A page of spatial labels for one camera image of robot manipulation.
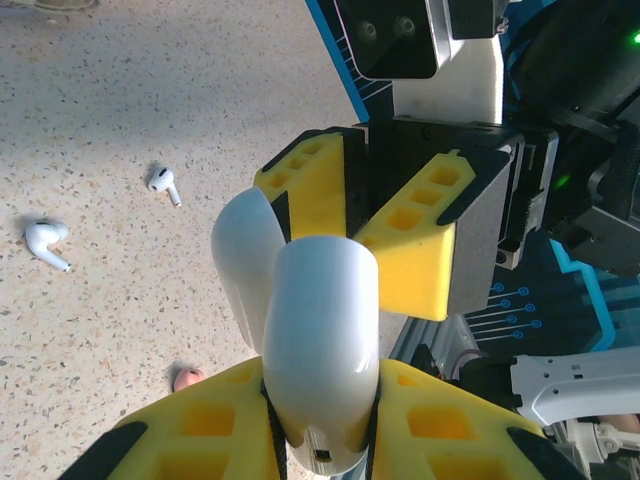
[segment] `speckled floor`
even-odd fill
[[[252,355],[211,226],[301,131],[355,120],[303,0],[0,9],[3,478],[56,478],[167,395],[176,363],[211,375]],[[182,208],[147,190],[153,164],[176,172]],[[42,216],[71,228],[68,274],[21,239]],[[383,319],[383,353],[401,324]]]

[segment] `airpod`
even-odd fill
[[[149,180],[149,190],[154,192],[168,190],[173,204],[176,207],[182,205],[182,200],[180,200],[180,195],[178,195],[178,190],[176,189],[175,176],[167,167],[161,167],[153,172],[153,176]]]
[[[68,272],[71,264],[49,250],[49,246],[69,235],[69,228],[60,222],[38,221],[31,223],[25,230],[29,250],[49,265]]]

